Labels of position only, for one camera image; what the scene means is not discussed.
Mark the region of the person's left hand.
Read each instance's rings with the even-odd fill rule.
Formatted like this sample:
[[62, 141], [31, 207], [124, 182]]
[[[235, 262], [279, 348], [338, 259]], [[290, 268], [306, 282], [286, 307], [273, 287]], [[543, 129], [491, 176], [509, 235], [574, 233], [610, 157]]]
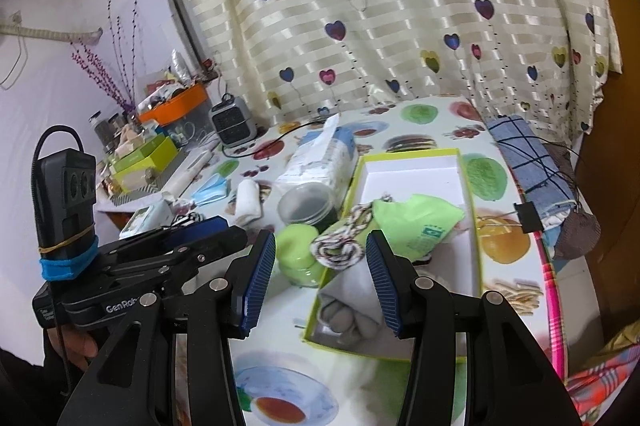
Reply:
[[62, 356], [66, 351], [67, 360], [85, 372], [90, 362], [99, 352], [96, 341], [86, 332], [78, 331], [70, 325], [62, 325], [61, 333], [56, 328], [47, 331], [51, 345]]

